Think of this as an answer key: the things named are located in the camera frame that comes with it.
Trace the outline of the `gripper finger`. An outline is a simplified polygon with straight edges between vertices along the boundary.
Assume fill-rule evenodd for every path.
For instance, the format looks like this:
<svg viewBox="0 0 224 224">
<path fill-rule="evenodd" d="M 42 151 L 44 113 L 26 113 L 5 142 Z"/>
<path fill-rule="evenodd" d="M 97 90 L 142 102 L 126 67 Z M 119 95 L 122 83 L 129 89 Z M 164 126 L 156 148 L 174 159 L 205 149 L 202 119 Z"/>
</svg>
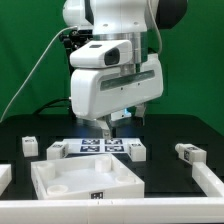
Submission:
<svg viewBox="0 0 224 224">
<path fill-rule="evenodd" d="M 146 111 L 146 104 L 142 103 L 142 104 L 138 104 L 135 106 L 136 110 L 135 110 L 135 116 L 136 117 L 143 117 L 145 115 L 145 111 Z"/>
<path fill-rule="evenodd" d="M 112 138 L 112 127 L 110 123 L 109 116 L 103 116 L 97 119 L 97 123 L 102 130 L 102 136 L 104 139 L 111 139 Z"/>
</svg>

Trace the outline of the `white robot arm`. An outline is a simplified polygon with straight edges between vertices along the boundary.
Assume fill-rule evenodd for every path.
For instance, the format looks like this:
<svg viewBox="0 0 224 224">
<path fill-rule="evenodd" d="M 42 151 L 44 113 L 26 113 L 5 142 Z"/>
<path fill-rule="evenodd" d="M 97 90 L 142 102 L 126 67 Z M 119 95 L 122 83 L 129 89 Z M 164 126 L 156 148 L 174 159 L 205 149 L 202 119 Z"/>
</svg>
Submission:
<svg viewBox="0 0 224 224">
<path fill-rule="evenodd" d="M 188 0 L 66 0 L 63 17 L 70 28 L 87 33 L 88 43 L 72 52 L 73 113 L 96 121 L 110 139 L 111 115 L 145 103 L 163 92 L 162 68 L 148 51 L 149 30 L 174 27 Z"/>
</svg>

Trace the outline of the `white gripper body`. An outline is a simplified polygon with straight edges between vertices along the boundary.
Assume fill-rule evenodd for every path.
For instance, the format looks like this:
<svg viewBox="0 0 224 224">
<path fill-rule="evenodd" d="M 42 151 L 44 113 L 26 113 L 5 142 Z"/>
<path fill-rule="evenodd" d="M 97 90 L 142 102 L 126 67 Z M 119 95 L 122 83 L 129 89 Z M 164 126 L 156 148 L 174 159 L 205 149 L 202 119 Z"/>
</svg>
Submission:
<svg viewBox="0 0 224 224">
<path fill-rule="evenodd" d="M 76 69 L 71 78 L 72 110 L 86 120 L 145 103 L 162 92 L 162 68 L 157 54 L 149 54 L 135 74 L 122 76 L 120 67 Z"/>
</svg>

